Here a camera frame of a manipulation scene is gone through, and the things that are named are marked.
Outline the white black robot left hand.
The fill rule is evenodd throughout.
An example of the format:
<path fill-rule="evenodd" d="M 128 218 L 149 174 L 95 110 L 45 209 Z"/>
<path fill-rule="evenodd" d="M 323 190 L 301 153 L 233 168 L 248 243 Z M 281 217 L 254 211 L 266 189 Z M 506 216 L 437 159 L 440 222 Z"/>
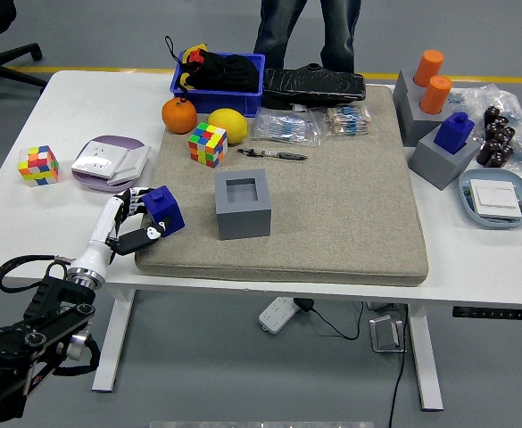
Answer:
<path fill-rule="evenodd" d="M 142 197 L 152 190 L 133 187 L 110 198 L 95 223 L 86 251 L 71 263 L 69 277 L 88 276 L 102 282 L 114 254 L 128 255 L 153 245 L 162 237 L 170 218 L 119 236 L 121 224 L 129 217 L 148 212 Z"/>

